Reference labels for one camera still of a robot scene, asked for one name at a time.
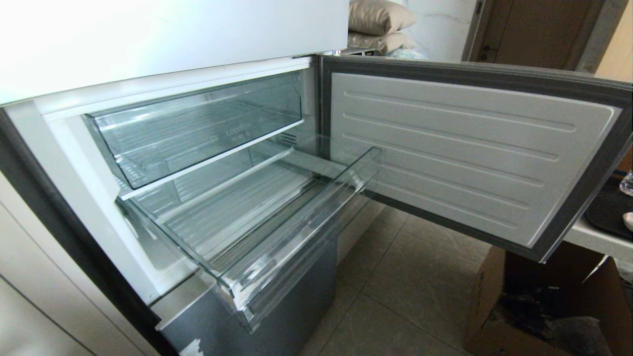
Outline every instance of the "beige pillow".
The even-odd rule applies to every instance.
[[[411,37],[402,32],[385,36],[372,36],[352,31],[348,32],[348,46],[375,48],[380,55],[387,54],[398,48],[415,47],[413,41],[411,41]]]
[[[350,0],[349,30],[370,35],[387,35],[415,23],[415,15],[388,0]]]

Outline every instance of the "gray floor tile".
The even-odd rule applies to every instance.
[[[361,294],[321,352],[321,356],[341,355],[459,356],[460,353]]]
[[[358,291],[350,285],[339,280],[336,281],[334,303],[323,316],[321,323],[316,327],[298,356],[317,356],[319,354],[357,294]]]
[[[362,292],[462,349],[479,264],[400,232]]]
[[[398,228],[375,221],[337,268],[337,276],[361,289],[398,234]]]
[[[490,244],[471,238],[443,226],[411,216],[402,231],[429,242],[436,243],[470,260],[482,263],[490,250]]]
[[[404,225],[404,222],[409,217],[408,213],[403,212],[392,207],[385,207],[380,214],[376,217],[377,221],[384,222],[385,224],[392,225],[398,229]]]

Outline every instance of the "open freezer door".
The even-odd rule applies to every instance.
[[[322,134],[383,151],[377,200],[540,262],[632,137],[631,84],[572,72],[328,56],[321,84]]]

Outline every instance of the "refrigerator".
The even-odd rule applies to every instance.
[[[630,145],[631,94],[534,68],[286,57],[6,105],[2,168],[157,349],[293,355],[369,201],[545,263]]]

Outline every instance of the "freezer drawer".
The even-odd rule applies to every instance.
[[[119,204],[213,276],[253,331],[327,248],[322,228],[377,175],[379,149],[315,155],[329,146],[275,137]]]
[[[300,72],[85,115],[112,172],[137,189],[301,121]]]

